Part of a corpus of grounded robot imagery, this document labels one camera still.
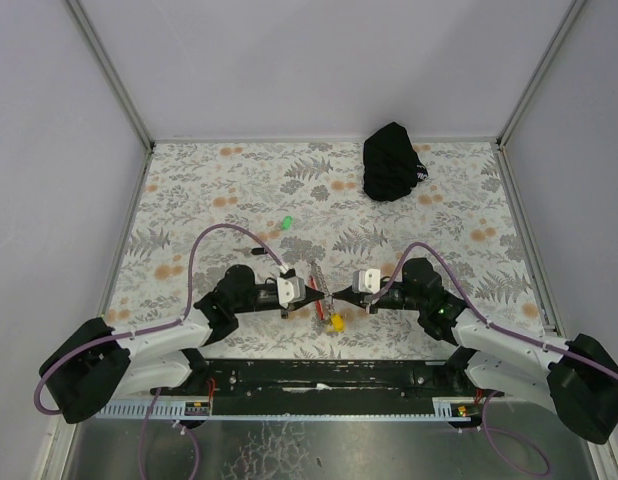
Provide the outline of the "green key tag with key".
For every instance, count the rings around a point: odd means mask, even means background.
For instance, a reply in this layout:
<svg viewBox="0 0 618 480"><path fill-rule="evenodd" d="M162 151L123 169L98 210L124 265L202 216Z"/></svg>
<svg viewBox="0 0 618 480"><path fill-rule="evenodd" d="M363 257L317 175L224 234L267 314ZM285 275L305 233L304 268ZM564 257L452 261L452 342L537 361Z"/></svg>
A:
<svg viewBox="0 0 618 480"><path fill-rule="evenodd" d="M282 231L287 231L291 228L293 224L293 218L291 216L285 216L280 224L280 229Z"/></svg>

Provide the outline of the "black folded cloth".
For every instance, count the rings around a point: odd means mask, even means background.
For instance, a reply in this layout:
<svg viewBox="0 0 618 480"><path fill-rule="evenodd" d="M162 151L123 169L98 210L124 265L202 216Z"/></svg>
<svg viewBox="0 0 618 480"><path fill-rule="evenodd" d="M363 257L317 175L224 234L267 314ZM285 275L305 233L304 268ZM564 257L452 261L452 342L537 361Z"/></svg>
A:
<svg viewBox="0 0 618 480"><path fill-rule="evenodd" d="M396 122L382 127L363 144L363 191L374 201L393 202L428 179L407 130Z"/></svg>

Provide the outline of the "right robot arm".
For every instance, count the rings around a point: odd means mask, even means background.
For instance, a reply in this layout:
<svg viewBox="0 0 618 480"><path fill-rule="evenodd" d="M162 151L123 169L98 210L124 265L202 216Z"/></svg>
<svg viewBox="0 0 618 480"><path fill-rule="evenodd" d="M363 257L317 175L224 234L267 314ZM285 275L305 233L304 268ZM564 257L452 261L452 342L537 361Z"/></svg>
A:
<svg viewBox="0 0 618 480"><path fill-rule="evenodd" d="M582 439L604 444L618 425L618 364L596 339L565 340L507 329L483 319L464 297L447 290L425 258L406 261L401 278L360 270L334 298L374 313L410 310L435 340L456 346L453 358L469 381L539 405Z"/></svg>

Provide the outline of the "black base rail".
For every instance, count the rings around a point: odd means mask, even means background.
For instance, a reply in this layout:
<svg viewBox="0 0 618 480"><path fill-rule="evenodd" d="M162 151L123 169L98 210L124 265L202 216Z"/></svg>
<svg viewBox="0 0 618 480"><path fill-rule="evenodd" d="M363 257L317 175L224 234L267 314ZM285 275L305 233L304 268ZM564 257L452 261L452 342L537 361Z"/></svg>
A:
<svg viewBox="0 0 618 480"><path fill-rule="evenodd" d="M183 385L164 388L162 398L245 399L305 393L318 401L361 403L374 399L469 398L477 393L465 370L475 356L459 347L447 360L211 359L191 349L193 371Z"/></svg>

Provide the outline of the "red-handled metal key organizer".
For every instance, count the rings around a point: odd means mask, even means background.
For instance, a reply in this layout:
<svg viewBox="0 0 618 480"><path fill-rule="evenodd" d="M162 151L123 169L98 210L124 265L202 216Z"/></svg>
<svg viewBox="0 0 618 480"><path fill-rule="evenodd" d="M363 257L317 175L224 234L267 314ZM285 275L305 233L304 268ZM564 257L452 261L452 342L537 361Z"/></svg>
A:
<svg viewBox="0 0 618 480"><path fill-rule="evenodd" d="M323 294L323 299L320 300L322 309L322 318L325 322L330 322L334 314L333 299L327 285L326 279L320 265L316 260L309 262L310 278L312 287Z"/></svg>

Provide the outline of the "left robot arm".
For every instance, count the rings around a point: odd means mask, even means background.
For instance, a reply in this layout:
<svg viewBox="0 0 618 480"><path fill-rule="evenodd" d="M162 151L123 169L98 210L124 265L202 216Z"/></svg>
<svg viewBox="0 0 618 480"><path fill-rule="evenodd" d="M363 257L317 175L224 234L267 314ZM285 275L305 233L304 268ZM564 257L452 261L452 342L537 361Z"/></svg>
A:
<svg viewBox="0 0 618 480"><path fill-rule="evenodd" d="M259 284L250 267L232 266L191 304L184 319L152 321L137 330L117 330L101 317L84 322L41 365L34 404L41 413L77 424L112 399L158 387L178 389L202 369L200 348L232 334L240 314L288 315L323 297L293 270Z"/></svg>

